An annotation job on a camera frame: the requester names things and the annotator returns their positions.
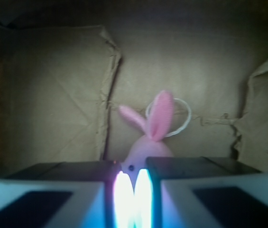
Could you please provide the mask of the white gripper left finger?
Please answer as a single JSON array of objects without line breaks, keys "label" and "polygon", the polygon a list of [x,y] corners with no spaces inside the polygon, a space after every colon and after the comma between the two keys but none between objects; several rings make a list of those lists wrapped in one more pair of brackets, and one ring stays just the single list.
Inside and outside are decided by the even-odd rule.
[{"label": "white gripper left finger", "polygon": [[38,163],[0,178],[0,228],[113,228],[117,161]]}]

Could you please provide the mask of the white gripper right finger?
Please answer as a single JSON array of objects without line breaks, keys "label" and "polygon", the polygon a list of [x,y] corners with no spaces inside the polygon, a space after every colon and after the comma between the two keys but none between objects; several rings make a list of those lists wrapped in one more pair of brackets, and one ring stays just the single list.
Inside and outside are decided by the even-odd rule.
[{"label": "white gripper right finger", "polygon": [[149,157],[155,228],[268,228],[268,172],[231,158]]}]

